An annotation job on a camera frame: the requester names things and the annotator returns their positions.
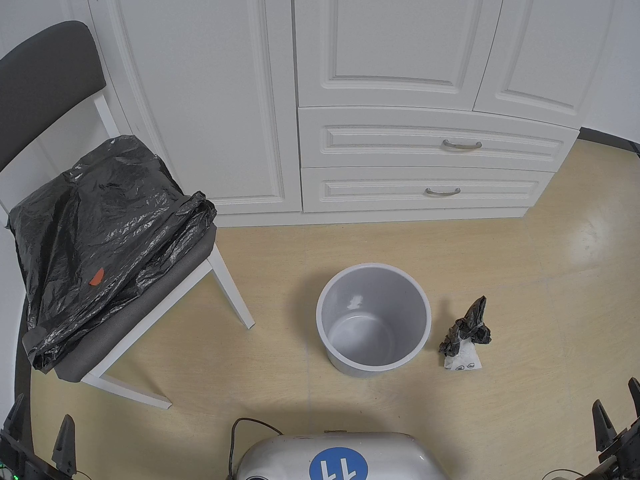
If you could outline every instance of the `gray plastic bucket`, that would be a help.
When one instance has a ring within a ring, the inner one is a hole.
[[[402,270],[363,263],[327,283],[316,325],[333,366],[353,377],[371,377],[420,352],[431,330],[431,308],[420,285]]]

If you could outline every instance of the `metal handle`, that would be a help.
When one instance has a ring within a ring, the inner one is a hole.
[[[444,139],[442,141],[442,145],[448,148],[456,148],[456,149],[480,149],[482,148],[482,142],[478,141],[475,144],[471,144],[469,146],[464,144],[454,144],[453,142],[449,142],[449,140]]]
[[[425,192],[430,196],[455,196],[456,194],[460,194],[460,187],[456,188],[453,192],[434,192],[430,188],[427,188]]]

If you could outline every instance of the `crumpled black plastic bag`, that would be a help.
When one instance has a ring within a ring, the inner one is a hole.
[[[439,352],[445,356],[454,357],[460,352],[460,341],[471,338],[472,343],[486,345],[491,342],[491,331],[484,325],[484,308],[486,297],[482,295],[476,300],[463,318],[456,320],[450,327],[444,341],[440,343]]]
[[[213,203],[185,196],[133,135],[103,142],[9,213],[24,279],[24,342],[50,371],[94,327],[160,279],[213,226]],[[104,269],[102,281],[89,281]]]

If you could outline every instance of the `drawer front panel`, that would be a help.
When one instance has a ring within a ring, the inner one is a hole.
[[[443,166],[556,172],[578,130],[478,112],[300,108],[302,167]]]
[[[302,169],[305,212],[529,207],[552,173],[454,167]]]

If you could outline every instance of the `orange paper piece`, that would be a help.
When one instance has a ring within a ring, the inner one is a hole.
[[[91,286],[98,286],[98,284],[102,282],[103,277],[104,277],[104,268],[100,268],[100,270],[98,270],[98,272],[95,273],[95,276],[93,276],[93,279],[89,281],[89,284],[91,284]]]

